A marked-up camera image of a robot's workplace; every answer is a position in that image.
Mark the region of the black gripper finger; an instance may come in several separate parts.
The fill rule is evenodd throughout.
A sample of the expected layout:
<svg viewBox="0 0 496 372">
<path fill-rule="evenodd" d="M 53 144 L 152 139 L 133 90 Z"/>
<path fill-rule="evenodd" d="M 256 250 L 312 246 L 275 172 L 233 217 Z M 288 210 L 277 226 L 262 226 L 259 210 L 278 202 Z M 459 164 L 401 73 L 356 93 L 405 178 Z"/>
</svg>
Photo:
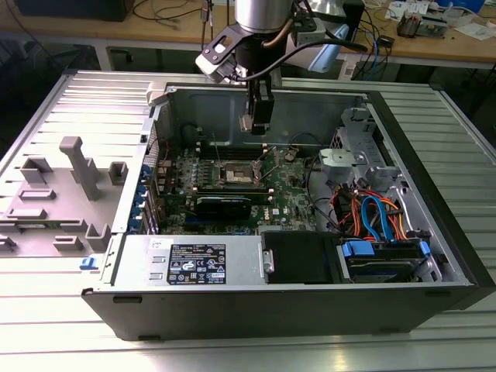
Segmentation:
<svg viewBox="0 0 496 372">
<path fill-rule="evenodd" d="M 264 135 L 270 127 L 270 120 L 274 109 L 274 96 L 272 94 L 272 79 L 265 77 L 258 80 L 259 92 L 255 103 L 252 119 L 251 133 Z"/>
<path fill-rule="evenodd" d="M 246 83 L 248 89 L 248 103 L 246 113 L 249 117 L 253 116 L 255 103 L 259 92 L 259 82 L 258 80 L 251 80 Z"/>
</svg>

